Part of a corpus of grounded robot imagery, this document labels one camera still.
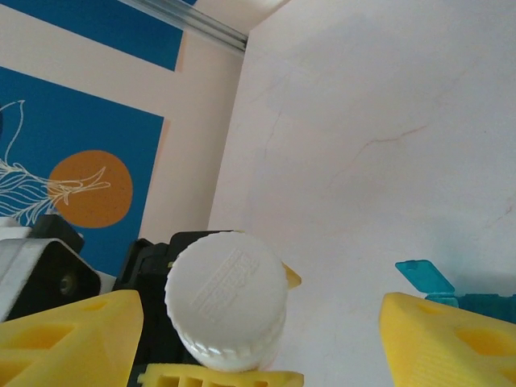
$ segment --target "white wall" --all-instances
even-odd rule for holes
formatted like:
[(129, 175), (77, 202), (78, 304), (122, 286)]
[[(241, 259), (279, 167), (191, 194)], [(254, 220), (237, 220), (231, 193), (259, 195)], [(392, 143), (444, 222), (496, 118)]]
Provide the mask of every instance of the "white wall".
[(248, 33), (289, 0), (198, 0), (195, 8), (237, 31)]
[(188, 35), (182, 72), (171, 72), (5, 6), (0, 26), (0, 66), (171, 121), (143, 237), (165, 241), (207, 227), (242, 57)]
[(516, 293), (515, 36), (514, 0), (293, 0), (251, 33), (210, 225), (303, 277), (274, 368), (393, 387), (397, 261)]

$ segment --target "black plastic part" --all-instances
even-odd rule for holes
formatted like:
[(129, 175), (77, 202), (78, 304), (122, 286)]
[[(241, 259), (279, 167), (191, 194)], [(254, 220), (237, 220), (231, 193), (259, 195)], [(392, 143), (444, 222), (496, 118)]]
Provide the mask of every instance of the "black plastic part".
[(60, 239), (77, 254), (79, 254), (84, 247), (83, 238), (57, 214), (39, 216), (28, 238)]
[(59, 241), (43, 251), (6, 321), (42, 312), (100, 292), (98, 274)]
[(113, 290), (135, 289), (144, 310), (144, 327), (136, 350), (129, 385), (147, 364), (198, 364), (186, 351), (167, 316), (164, 285), (172, 263), (190, 244), (223, 231), (187, 231), (175, 234), (170, 243), (136, 240), (130, 247)]

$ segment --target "white line drawing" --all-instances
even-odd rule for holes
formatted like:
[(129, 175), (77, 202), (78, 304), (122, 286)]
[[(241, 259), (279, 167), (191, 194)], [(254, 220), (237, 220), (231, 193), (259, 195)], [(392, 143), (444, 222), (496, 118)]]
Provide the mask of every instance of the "white line drawing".
[(0, 216), (14, 218), (22, 225), (28, 226), (34, 224), (42, 214), (58, 213), (56, 204), (64, 201), (68, 205), (70, 195), (110, 188), (111, 183), (101, 181), (106, 171), (105, 166), (86, 179), (56, 181), (38, 177), (27, 171), (20, 163), (9, 164), (9, 152), (23, 128), (24, 103), (25, 100), (18, 100), (0, 106), (0, 115), (5, 109), (18, 106), (20, 116), (15, 135), (9, 142), (3, 158), (0, 157)]

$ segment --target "yellow wedge block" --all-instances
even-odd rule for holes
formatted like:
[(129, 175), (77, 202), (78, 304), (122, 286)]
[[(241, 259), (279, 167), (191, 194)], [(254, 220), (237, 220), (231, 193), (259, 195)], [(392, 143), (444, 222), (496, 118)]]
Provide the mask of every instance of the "yellow wedge block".
[(125, 387), (144, 314), (120, 290), (0, 324), (0, 386)]
[(225, 373), (198, 365), (150, 364), (138, 382), (142, 387), (302, 387), (295, 372)]
[(396, 387), (515, 387), (516, 325), (386, 294), (381, 339)]
[(298, 274), (296, 272), (294, 272), (286, 264), (283, 264), (283, 268), (285, 269), (285, 272), (287, 275), (287, 281), (289, 282), (289, 289), (298, 287), (301, 284), (301, 277), (298, 276)]

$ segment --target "teal plastic piece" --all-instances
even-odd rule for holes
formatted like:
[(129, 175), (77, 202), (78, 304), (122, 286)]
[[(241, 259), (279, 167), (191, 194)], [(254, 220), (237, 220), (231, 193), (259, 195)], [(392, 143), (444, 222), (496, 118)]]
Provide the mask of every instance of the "teal plastic piece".
[(397, 262), (396, 268), (427, 300), (516, 323), (516, 295), (466, 294), (457, 297), (453, 285), (429, 260)]
[(396, 268), (419, 292), (453, 295), (455, 288), (429, 260), (397, 262)]

